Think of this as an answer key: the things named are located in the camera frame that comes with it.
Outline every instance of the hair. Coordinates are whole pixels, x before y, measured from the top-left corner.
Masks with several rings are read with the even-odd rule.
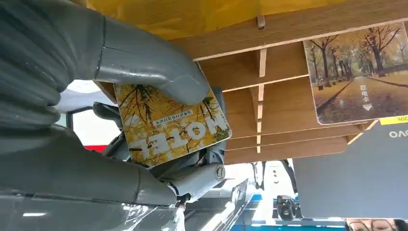
[[[408,224],[401,219],[394,219],[397,231],[408,231]],[[351,231],[350,227],[347,225],[347,222],[344,222],[344,227],[346,231]]]

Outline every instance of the card with tree image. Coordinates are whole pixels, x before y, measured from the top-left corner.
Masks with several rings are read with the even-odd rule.
[[[115,84],[115,91],[134,162],[152,167],[232,134],[211,89],[195,106],[177,103],[150,85]]]
[[[315,38],[304,48],[319,123],[408,114],[403,23]]]

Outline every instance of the wooden divider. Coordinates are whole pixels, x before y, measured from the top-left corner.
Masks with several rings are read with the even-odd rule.
[[[364,131],[368,131],[370,130],[379,120],[373,120],[370,122],[367,122],[365,124],[360,124],[359,126],[361,127],[361,129],[363,129]],[[356,141],[358,138],[360,138],[360,136],[363,135],[363,132],[360,132],[358,134],[353,134],[353,135],[348,135],[346,136],[347,138],[347,143],[350,145],[352,144],[354,141]]]
[[[366,123],[319,124],[308,77],[265,85],[260,133],[249,89],[225,92],[224,100],[233,139]]]
[[[210,85],[224,92],[308,76],[301,42],[268,48],[262,60],[265,62],[263,77],[259,77],[259,53],[249,51],[199,63]]]
[[[294,143],[262,146],[261,153],[256,148],[245,148],[226,151],[225,164],[239,164],[256,161],[280,160],[313,155],[335,154],[347,149],[345,137],[326,138]]]
[[[277,133],[271,135],[262,135],[261,142],[256,142],[256,136],[239,139],[229,139],[227,141],[227,150],[242,149],[256,146],[266,146],[282,143],[291,143],[297,141],[317,140],[331,137],[352,136],[362,133],[364,130],[360,125],[348,125],[333,128],[320,128],[303,131]]]

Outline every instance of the red stripe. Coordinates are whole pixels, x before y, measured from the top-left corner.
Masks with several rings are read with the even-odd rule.
[[[85,148],[88,150],[94,150],[101,153],[105,150],[107,146],[108,145],[87,145],[85,146]]]

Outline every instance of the wooden shelf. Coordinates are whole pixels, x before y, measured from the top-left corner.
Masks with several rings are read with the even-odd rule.
[[[406,0],[347,0],[343,3],[265,15],[265,29],[256,19],[171,42],[194,60],[210,59],[280,46],[408,17]]]
[[[347,139],[346,137],[335,137],[311,141],[299,141],[294,143],[262,146],[260,149],[260,153],[257,153],[256,148],[226,151],[225,164],[231,165],[341,153],[347,149]]]
[[[317,122],[303,40],[408,17],[408,1],[344,3],[265,16],[171,41],[224,92],[232,138],[226,164],[340,153],[376,121]],[[99,85],[115,99],[113,85]]]

